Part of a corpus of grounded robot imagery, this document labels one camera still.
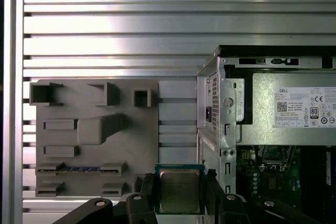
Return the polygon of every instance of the screw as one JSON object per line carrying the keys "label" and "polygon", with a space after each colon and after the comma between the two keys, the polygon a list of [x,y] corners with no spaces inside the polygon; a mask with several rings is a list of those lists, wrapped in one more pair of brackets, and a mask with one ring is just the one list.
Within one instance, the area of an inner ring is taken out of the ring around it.
{"label": "screw", "polygon": [[268,207],[273,207],[274,206],[274,202],[272,201],[265,201],[265,205]]}
{"label": "screw", "polygon": [[96,206],[101,207],[105,205],[105,201],[96,202]]}
{"label": "screw", "polygon": [[233,195],[228,195],[228,196],[226,196],[226,198],[227,198],[228,200],[235,200],[235,199],[236,199],[236,197],[233,196]]}
{"label": "screw", "polygon": [[227,108],[231,108],[233,106],[233,100],[231,97],[227,97],[224,99],[224,105]]}

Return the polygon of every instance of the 80 plus logo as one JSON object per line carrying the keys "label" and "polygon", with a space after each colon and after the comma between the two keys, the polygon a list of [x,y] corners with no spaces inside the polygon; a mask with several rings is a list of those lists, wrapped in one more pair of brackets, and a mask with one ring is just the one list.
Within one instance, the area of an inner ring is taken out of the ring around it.
{"label": "80 plus logo", "polygon": [[319,108],[318,107],[311,107],[310,108],[310,118],[311,119],[318,119],[319,118]]}

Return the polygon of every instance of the power supply unit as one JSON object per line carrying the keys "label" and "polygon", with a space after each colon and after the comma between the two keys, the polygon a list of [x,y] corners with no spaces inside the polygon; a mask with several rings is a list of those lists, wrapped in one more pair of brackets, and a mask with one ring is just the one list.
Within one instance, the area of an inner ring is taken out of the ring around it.
{"label": "power supply unit", "polygon": [[[334,46],[219,46],[205,61],[197,158],[218,171],[224,192],[309,209],[307,194],[326,182],[323,149],[336,145],[335,54]],[[323,193],[315,199],[322,211]]]}

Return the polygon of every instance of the black connector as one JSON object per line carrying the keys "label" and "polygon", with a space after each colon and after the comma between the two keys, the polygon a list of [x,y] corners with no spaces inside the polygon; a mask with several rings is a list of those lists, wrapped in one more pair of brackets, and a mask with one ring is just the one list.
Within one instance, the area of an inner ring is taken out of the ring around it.
{"label": "black connector", "polygon": [[211,119],[212,119],[212,108],[206,107],[205,108],[205,120],[211,123]]}

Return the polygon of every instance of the gray plastic mount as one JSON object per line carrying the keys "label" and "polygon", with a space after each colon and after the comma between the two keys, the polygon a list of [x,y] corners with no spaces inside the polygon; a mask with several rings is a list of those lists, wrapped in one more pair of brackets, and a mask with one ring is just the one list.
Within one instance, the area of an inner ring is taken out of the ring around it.
{"label": "gray plastic mount", "polygon": [[154,79],[40,80],[36,106],[37,196],[120,197],[158,163]]}

